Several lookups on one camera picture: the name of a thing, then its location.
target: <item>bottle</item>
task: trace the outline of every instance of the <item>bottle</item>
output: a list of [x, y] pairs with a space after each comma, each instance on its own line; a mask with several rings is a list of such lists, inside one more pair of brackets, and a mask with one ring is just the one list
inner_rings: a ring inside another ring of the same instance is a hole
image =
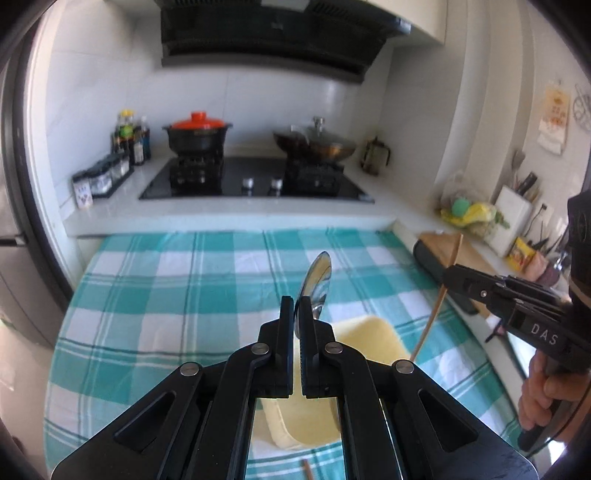
[[148, 117], [143, 116], [139, 125], [141, 131], [142, 145], [144, 146], [144, 160], [152, 158], [152, 149], [150, 148], [150, 127], [148, 126]]
[[142, 133], [139, 128], [135, 129], [133, 140], [133, 155], [132, 160], [134, 165], [143, 165], [145, 158], [144, 158], [144, 143], [142, 142]]
[[123, 140], [131, 140], [134, 137], [134, 113], [132, 110], [123, 110], [117, 120], [119, 136]]
[[135, 132], [134, 132], [134, 112], [132, 110], [122, 110], [117, 118], [116, 134], [119, 137], [119, 147], [116, 153], [129, 155], [129, 162], [132, 165], [141, 165], [135, 160]]

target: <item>refrigerator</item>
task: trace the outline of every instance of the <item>refrigerator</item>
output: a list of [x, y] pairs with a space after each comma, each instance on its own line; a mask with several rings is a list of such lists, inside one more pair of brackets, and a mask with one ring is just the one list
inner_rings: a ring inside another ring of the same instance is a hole
[[0, 67], [0, 318], [29, 340], [52, 347], [72, 289], [38, 217], [22, 140], [28, 33]]

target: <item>spice jar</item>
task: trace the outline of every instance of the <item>spice jar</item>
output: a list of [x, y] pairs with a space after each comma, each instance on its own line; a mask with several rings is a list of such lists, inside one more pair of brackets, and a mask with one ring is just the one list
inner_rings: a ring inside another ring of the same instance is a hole
[[72, 186], [76, 196], [76, 204], [79, 209], [92, 206], [92, 192], [90, 191], [90, 180], [85, 171], [80, 171], [72, 176]]
[[109, 163], [111, 179], [113, 180], [113, 183], [115, 183], [123, 177], [121, 174], [121, 158], [119, 155], [109, 155], [106, 160]]
[[90, 192], [93, 196], [109, 193], [113, 186], [111, 167], [108, 162], [102, 161], [86, 171], [90, 182]]

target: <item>cabinet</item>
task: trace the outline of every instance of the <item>cabinet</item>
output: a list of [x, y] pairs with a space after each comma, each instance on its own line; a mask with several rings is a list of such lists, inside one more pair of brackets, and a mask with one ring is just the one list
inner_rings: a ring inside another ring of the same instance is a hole
[[440, 43], [445, 42], [447, 0], [366, 0], [412, 23]]

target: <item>black pot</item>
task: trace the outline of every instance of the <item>black pot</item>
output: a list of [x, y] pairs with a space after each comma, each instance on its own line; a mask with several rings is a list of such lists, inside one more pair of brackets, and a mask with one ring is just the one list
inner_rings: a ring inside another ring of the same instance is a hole
[[200, 155], [219, 151], [223, 152], [226, 133], [232, 124], [220, 128], [174, 128], [164, 127], [168, 132], [168, 146], [177, 155]]
[[315, 116], [313, 121], [313, 127], [292, 125], [290, 129], [273, 132], [275, 143], [287, 153], [288, 158], [304, 159], [311, 163], [334, 163], [355, 153], [355, 142], [327, 132], [322, 117]]

